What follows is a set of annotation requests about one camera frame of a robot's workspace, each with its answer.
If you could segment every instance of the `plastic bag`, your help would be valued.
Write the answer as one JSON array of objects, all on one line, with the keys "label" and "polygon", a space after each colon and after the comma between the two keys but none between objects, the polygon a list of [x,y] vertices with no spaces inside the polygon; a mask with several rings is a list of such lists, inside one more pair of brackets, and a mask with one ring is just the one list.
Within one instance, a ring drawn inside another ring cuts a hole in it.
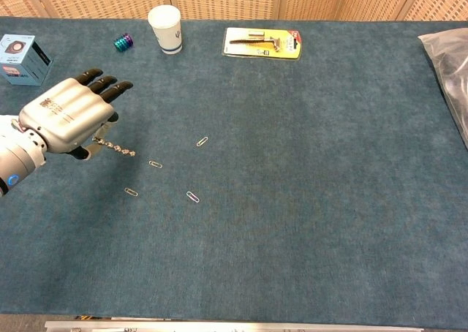
[{"label": "plastic bag", "polygon": [[418,38],[432,60],[447,105],[468,148],[468,29]]}]

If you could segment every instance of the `box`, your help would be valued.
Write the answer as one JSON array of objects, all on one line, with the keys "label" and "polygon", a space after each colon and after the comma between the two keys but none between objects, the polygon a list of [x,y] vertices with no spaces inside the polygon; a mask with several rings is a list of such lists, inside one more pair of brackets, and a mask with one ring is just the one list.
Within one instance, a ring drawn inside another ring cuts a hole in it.
[{"label": "box", "polygon": [[0,73],[12,85],[40,86],[52,59],[35,36],[5,34],[0,40]]}]

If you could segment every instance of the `table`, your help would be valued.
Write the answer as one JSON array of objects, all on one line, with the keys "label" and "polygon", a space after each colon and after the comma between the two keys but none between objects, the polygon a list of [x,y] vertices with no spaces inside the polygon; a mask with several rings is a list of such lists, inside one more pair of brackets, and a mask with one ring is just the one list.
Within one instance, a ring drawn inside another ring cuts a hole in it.
[{"label": "table", "polygon": [[[466,25],[184,21],[166,56],[144,20],[0,18],[54,60],[0,114],[99,67],[137,152],[48,154],[1,199],[0,312],[468,328],[468,151],[417,38]],[[301,59],[223,56],[228,26]]]}]

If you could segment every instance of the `white paper cup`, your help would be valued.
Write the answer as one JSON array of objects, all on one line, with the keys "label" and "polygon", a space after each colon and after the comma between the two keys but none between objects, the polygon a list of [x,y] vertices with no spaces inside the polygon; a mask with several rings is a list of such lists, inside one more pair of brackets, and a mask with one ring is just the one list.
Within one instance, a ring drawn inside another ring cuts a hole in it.
[{"label": "white paper cup", "polygon": [[182,32],[179,9],[173,5],[159,5],[148,13],[148,22],[164,53],[176,54],[181,51]]}]

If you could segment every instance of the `silver paper clip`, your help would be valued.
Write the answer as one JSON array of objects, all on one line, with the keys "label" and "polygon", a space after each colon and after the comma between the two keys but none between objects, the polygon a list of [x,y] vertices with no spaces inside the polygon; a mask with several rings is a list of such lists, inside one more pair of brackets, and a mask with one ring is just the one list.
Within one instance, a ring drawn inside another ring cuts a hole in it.
[{"label": "silver paper clip", "polygon": [[160,169],[162,167],[162,164],[159,164],[158,162],[155,162],[154,160],[150,160],[149,164],[151,166],[157,167],[158,169]]},{"label": "silver paper clip", "polygon": [[191,193],[190,191],[187,192],[187,197],[189,197],[191,200],[193,200],[196,203],[200,202],[200,199],[198,199],[198,197],[194,195],[193,193]]},{"label": "silver paper clip", "polygon": [[126,189],[124,189],[124,191],[127,192],[129,195],[132,195],[134,197],[138,196],[138,193],[136,191],[134,191],[133,189],[131,189],[131,188],[126,188]]},{"label": "silver paper clip", "polygon": [[208,140],[208,136],[205,136],[204,138],[202,138],[201,140],[199,140],[197,142],[197,147],[201,147],[202,145],[205,144],[205,142]]}]

